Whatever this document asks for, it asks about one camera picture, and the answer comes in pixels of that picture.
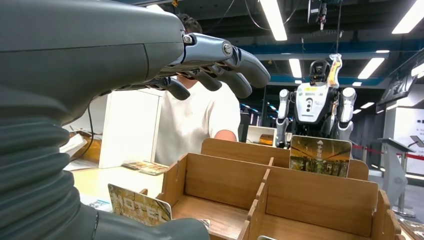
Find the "screen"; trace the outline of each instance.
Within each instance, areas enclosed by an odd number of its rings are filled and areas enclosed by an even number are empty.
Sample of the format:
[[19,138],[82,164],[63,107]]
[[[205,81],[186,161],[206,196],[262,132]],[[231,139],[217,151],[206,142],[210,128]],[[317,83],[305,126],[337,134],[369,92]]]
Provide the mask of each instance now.
[[381,100],[377,103],[377,106],[388,104],[398,99],[402,99],[408,96],[411,91],[411,86],[417,81],[417,76],[405,76],[403,78],[394,78],[385,90]]

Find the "wooden divider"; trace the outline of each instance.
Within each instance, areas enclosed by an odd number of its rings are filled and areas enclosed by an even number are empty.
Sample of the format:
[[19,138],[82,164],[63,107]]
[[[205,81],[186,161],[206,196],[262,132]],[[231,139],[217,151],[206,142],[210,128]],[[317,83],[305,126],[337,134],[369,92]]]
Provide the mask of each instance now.
[[269,168],[267,214],[370,237],[376,183]]
[[390,209],[389,198],[386,192],[379,189],[377,197],[377,208],[372,216],[372,240],[384,240],[383,227],[385,224],[386,211]]
[[249,240],[249,228],[250,228],[250,222],[248,220],[244,221],[244,225],[241,228],[240,235],[238,235],[237,240]]
[[349,169],[347,170],[347,177],[349,179],[368,181],[368,174],[369,170],[365,162],[355,159],[350,160]]
[[383,227],[383,239],[384,240],[393,240],[396,234],[401,234],[401,225],[396,219],[395,213],[388,209],[385,212],[384,217],[384,227]]
[[274,157],[276,167],[289,167],[290,151],[276,147],[207,138],[201,145],[200,153],[263,165],[268,165],[270,159]]
[[267,169],[267,165],[189,153],[185,193],[250,209]]
[[172,164],[163,174],[162,192],[157,199],[174,206],[184,194],[184,183],[186,182],[186,166],[188,154],[181,157]]
[[268,176],[270,169],[267,169],[263,176],[262,183],[256,193],[256,198],[250,208],[247,215],[247,219],[250,221],[249,229],[249,240],[257,240],[260,236],[262,221],[264,219],[266,208],[267,208],[267,196],[268,196]]
[[[201,154],[262,165],[268,165],[273,158],[272,166],[286,169],[289,168],[290,162],[290,151],[287,149],[215,138],[207,138],[203,141]],[[368,166],[363,161],[350,160],[348,178],[367,181],[368,173]]]

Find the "wooden box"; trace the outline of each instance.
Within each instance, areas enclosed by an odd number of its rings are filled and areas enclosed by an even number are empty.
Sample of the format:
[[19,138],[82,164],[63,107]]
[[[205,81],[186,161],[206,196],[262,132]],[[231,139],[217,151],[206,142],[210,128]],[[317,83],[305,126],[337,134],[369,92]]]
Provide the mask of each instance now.
[[[268,165],[274,158],[273,166],[289,168],[290,150],[253,145],[243,142],[226,141],[215,138],[207,138],[201,146],[201,154],[225,159],[239,160],[243,162]],[[347,177],[350,179],[368,180],[368,166],[360,160],[351,159]]]
[[394,240],[376,183],[188,153],[164,174],[159,199],[175,219],[210,220],[212,240]]

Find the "sign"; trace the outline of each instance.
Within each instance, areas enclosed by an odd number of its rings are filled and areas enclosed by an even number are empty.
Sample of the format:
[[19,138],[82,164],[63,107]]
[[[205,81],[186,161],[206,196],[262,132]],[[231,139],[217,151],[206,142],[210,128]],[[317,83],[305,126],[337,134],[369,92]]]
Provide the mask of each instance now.
[[108,184],[113,212],[147,226],[158,226],[172,220],[169,203],[138,192]]
[[291,137],[289,168],[345,178],[351,151],[349,141],[294,135]]

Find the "black cable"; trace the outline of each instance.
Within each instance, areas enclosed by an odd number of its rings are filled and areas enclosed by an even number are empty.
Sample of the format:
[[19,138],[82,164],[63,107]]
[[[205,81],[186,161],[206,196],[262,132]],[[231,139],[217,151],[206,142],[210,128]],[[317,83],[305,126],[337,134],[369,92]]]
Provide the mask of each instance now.
[[224,16],[222,16],[214,25],[212,25],[208,30],[207,33],[209,33],[212,29],[214,29],[216,26],[218,26],[218,24],[220,24],[220,22],[225,18],[225,16],[227,15],[227,13],[230,11],[230,8],[233,6],[233,3],[236,0],[232,0],[231,4],[228,6],[228,8],[226,9]]
[[[288,22],[288,21],[292,18],[293,14],[295,14],[295,12],[296,12],[296,10],[298,9],[298,7],[299,7],[299,5],[301,4],[301,2],[303,2],[303,0],[299,0],[299,1],[297,2],[296,7],[293,9],[293,11],[291,12],[290,16],[288,16],[288,18],[285,20],[285,22],[283,22],[283,24],[286,24],[286,23],[287,23],[287,22]],[[259,24],[258,24],[258,23],[254,20],[254,18],[253,18],[253,16],[252,16],[252,14],[251,14],[251,11],[249,10],[249,6],[248,6],[248,2],[247,2],[247,0],[244,0],[244,4],[246,5],[247,13],[248,13],[248,15],[249,15],[249,18],[252,20],[253,24],[255,24],[255,25],[256,25],[256,27],[258,27],[258,28],[260,28],[260,29],[267,30],[267,31],[271,31],[271,29],[268,29],[268,28],[264,28],[264,27],[259,26]]]
[[285,22],[283,24],[286,24],[293,16],[293,14],[295,14],[296,10],[298,9],[299,5],[301,4],[301,2],[303,2],[303,0],[299,0],[297,2],[296,7],[293,9],[293,11],[291,12],[290,16],[288,16],[288,18],[285,20]]
[[271,29],[261,27],[261,26],[259,26],[259,24],[256,23],[256,21],[252,17],[251,11],[249,10],[249,6],[248,6],[248,1],[247,0],[244,0],[244,4],[246,5],[247,14],[249,15],[249,17],[252,20],[253,24],[255,24],[256,27],[258,27],[260,29],[263,29],[263,30],[266,30],[266,31],[271,31]]
[[340,6],[338,7],[338,22],[337,22],[337,41],[335,45],[335,53],[339,53],[339,41],[340,41],[340,17],[342,16],[342,4],[343,1],[340,2]]
[[90,112],[90,104],[88,105],[87,111],[88,111],[88,118],[90,120],[91,140],[90,140],[90,143],[88,144],[88,147],[84,150],[84,152],[81,153],[78,157],[74,158],[74,160],[77,160],[77,159],[81,158],[82,156],[84,156],[84,154],[86,154],[87,151],[89,150],[89,148],[91,147],[93,140],[94,140],[93,120],[92,120],[92,113]]

